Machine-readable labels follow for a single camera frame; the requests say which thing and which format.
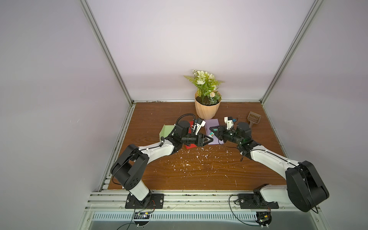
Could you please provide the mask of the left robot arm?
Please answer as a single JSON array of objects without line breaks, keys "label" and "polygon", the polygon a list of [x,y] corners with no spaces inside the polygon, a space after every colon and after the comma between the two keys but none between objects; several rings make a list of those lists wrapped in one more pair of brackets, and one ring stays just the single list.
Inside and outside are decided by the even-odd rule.
[{"label": "left robot arm", "polygon": [[202,119],[194,121],[193,125],[188,121],[178,121],[169,135],[161,137],[158,143],[141,147],[128,145],[110,169],[112,178],[117,179],[137,202],[146,206],[151,199],[151,191],[142,181],[147,165],[177,153],[184,145],[202,147],[211,143],[213,138],[199,132],[205,124]]}]

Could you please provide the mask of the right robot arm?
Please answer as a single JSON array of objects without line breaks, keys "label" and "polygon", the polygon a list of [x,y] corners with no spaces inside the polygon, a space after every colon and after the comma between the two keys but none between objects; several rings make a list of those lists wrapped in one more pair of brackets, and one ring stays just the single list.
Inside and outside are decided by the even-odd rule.
[{"label": "right robot arm", "polygon": [[254,141],[248,123],[240,122],[237,128],[213,126],[210,131],[223,142],[235,143],[242,157],[263,164],[286,180],[284,185],[256,188],[255,205],[285,203],[308,212],[329,198],[329,191],[311,162],[291,160]]}]

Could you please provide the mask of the purple envelope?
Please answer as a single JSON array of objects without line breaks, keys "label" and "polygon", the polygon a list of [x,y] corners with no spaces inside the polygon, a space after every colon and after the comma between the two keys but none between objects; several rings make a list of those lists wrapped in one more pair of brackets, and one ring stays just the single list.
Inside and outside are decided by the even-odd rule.
[{"label": "purple envelope", "polygon": [[[205,122],[206,122],[205,130],[206,130],[207,136],[210,133],[210,129],[209,129],[210,127],[219,126],[218,119],[209,119],[209,120],[205,120]],[[213,141],[212,143],[210,143],[210,145],[218,145],[218,144],[223,144],[223,141],[219,140],[219,141]]]}]

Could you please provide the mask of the white green glue stick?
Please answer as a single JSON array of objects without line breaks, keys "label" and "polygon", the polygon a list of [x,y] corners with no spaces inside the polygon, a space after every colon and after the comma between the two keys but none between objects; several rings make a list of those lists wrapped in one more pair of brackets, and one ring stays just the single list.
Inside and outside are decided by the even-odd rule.
[{"label": "white green glue stick", "polygon": [[210,137],[218,137],[220,135],[219,131],[216,129],[216,130],[211,130],[210,133],[208,134],[208,136]]}]

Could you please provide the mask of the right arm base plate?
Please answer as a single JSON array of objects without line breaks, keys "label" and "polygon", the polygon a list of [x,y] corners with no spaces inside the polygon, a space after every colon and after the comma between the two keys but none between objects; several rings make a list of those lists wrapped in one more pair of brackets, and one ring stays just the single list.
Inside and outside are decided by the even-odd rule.
[{"label": "right arm base plate", "polygon": [[259,194],[238,194],[241,209],[279,209],[277,202],[267,202]]}]

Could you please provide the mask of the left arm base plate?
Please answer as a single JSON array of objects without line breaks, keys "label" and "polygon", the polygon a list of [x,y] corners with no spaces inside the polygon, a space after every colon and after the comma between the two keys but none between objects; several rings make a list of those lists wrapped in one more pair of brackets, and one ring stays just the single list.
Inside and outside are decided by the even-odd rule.
[{"label": "left arm base plate", "polygon": [[163,209],[164,194],[149,193],[142,201],[133,194],[129,194],[126,199],[125,209]]}]

